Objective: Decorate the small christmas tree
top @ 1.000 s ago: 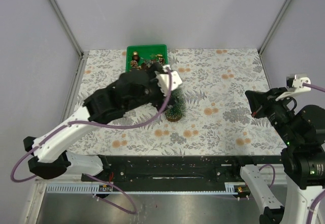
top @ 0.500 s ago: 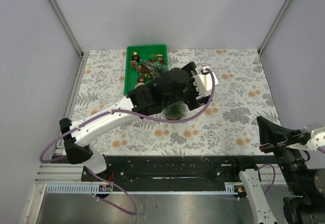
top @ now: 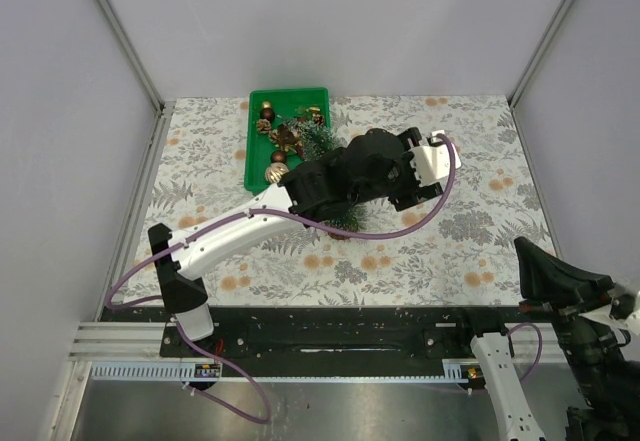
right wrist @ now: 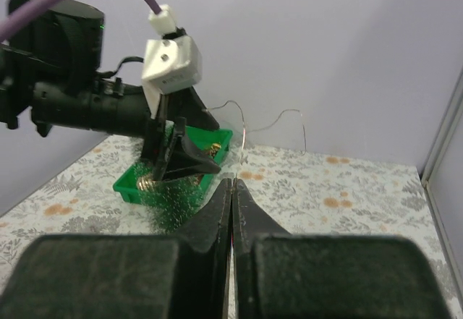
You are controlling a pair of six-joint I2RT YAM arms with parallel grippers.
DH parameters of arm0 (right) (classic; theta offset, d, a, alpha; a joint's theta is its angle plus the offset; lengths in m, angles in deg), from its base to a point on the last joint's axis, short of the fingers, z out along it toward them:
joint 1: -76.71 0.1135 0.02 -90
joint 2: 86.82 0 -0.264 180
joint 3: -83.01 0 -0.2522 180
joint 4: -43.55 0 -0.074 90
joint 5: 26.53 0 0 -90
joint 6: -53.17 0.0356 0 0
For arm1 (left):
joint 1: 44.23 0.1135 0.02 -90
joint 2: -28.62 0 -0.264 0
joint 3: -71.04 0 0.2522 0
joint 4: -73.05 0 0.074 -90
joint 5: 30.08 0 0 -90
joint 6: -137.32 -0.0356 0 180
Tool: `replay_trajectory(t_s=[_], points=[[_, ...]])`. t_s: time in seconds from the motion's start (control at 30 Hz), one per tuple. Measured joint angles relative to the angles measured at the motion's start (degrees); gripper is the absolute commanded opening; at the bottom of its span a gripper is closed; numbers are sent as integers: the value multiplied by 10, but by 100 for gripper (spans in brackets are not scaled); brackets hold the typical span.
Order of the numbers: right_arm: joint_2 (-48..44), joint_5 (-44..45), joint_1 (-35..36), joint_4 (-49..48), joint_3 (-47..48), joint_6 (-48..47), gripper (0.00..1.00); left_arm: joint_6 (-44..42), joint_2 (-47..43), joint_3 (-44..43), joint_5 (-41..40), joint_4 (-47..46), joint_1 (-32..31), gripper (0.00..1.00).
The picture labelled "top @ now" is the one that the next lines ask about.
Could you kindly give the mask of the silver striped bauble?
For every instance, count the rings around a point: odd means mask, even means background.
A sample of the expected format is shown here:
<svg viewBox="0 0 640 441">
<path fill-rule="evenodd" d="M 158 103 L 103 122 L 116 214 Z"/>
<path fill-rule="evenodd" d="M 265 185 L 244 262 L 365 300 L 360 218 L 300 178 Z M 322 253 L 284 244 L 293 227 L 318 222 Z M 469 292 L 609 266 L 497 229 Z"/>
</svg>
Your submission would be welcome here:
<svg viewBox="0 0 640 441">
<path fill-rule="evenodd" d="M 271 163 L 265 170 L 265 180 L 269 184 L 277 184 L 281 181 L 282 177 L 289 172 L 289 168 L 286 164 L 281 162 Z"/>
</svg>

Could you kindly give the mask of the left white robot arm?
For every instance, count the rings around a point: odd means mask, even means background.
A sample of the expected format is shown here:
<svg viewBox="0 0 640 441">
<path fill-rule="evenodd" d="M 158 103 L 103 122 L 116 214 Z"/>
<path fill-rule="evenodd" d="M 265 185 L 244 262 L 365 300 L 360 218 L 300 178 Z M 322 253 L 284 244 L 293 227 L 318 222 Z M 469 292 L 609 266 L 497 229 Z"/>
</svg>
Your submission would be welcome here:
<svg viewBox="0 0 640 441">
<path fill-rule="evenodd" d="M 205 356 L 217 343 L 204 275 L 227 258 L 302 228 L 330 231 L 328 221 L 385 199 L 403 211 L 434 199 L 433 219 L 450 195 L 461 161 L 442 132 L 399 135 L 372 129 L 347 146 L 304 161 L 250 201 L 199 224 L 148 231 L 161 299 L 182 330 L 182 344 Z"/>
</svg>

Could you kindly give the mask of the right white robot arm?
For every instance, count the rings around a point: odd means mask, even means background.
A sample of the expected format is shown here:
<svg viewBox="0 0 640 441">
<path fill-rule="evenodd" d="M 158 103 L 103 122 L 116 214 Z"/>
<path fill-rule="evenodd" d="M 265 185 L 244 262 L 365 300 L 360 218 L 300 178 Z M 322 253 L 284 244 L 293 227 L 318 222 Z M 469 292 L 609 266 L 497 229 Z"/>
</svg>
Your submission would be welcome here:
<svg viewBox="0 0 640 441">
<path fill-rule="evenodd" d="M 480 367 L 501 440 L 545 440 L 524 392 L 539 364 L 562 363 L 585 405 L 566 409 L 567 440 L 639 437 L 639 364 L 623 349 L 639 337 L 639 283 L 572 266 L 525 237 L 514 241 L 520 311 L 511 328 L 493 310 L 455 332 Z"/>
</svg>

